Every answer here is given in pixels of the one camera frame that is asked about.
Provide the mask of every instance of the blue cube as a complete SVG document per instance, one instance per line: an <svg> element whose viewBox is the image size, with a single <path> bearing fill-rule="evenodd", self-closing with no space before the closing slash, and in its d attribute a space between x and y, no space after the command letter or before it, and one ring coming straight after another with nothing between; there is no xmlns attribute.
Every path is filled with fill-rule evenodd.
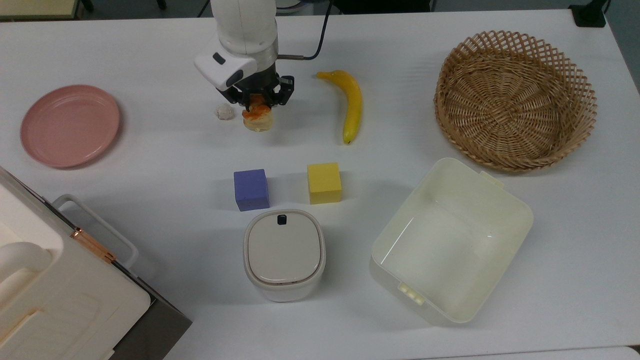
<svg viewBox="0 0 640 360"><path fill-rule="evenodd" d="M269 190L264 169L234 172L236 204L240 211L268 209Z"/></svg>

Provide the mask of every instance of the white storage box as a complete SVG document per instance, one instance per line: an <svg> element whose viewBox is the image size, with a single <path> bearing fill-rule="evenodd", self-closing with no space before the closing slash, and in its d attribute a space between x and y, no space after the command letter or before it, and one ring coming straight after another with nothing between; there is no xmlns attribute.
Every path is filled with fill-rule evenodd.
<svg viewBox="0 0 640 360"><path fill-rule="evenodd" d="M0 168L0 359L109 359L148 309L148 293L73 232Z"/></svg>
<svg viewBox="0 0 640 360"><path fill-rule="evenodd" d="M456 159L438 161L382 230L372 271L429 318L433 306L453 322L476 315L533 223L531 209L487 173Z"/></svg>
<svg viewBox="0 0 640 360"><path fill-rule="evenodd" d="M271 301L309 295L320 281L325 263L322 230L306 211L268 211L246 229L244 270Z"/></svg>

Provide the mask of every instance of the woven basket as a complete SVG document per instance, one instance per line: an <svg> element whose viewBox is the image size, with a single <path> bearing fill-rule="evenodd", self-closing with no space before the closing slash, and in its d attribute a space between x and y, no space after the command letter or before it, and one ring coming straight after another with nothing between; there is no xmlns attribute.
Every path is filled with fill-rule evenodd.
<svg viewBox="0 0 640 360"><path fill-rule="evenodd" d="M575 64L544 40L509 31L453 49L433 101L462 153L514 172L557 163L586 140L596 116L591 84Z"/></svg>

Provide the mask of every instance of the pink plate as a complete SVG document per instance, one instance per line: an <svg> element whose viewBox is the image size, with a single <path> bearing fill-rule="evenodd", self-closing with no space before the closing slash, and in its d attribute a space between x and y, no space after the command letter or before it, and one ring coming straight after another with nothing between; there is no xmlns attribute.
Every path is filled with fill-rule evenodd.
<svg viewBox="0 0 640 360"><path fill-rule="evenodd" d="M55 168L74 167L102 154L115 138L120 112L105 91L71 85L41 97L20 128L24 150Z"/></svg>

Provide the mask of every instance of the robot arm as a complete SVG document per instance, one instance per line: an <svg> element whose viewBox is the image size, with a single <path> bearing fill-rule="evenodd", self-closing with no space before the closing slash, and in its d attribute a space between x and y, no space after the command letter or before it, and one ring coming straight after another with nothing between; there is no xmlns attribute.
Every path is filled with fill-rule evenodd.
<svg viewBox="0 0 640 360"><path fill-rule="evenodd" d="M269 107L286 104L294 78L280 77L275 69L275 0L212 0L211 10L218 24L216 33L196 57L196 68L232 104L249 110L251 94L262 95Z"/></svg>

